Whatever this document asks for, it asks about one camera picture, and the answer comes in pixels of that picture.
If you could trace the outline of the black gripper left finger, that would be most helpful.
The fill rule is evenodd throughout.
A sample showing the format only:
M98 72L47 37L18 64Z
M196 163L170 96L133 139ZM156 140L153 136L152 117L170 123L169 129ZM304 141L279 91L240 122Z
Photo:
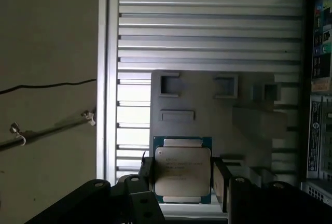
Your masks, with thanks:
M143 157L138 174L118 183L90 180L28 223L164 223L165 218L150 189L154 159Z

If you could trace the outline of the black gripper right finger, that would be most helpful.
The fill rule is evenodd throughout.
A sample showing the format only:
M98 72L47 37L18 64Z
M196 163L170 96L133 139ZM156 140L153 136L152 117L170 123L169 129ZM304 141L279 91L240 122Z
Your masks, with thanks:
M229 223L331 223L331 206L281 181L261 187L212 159L212 187Z

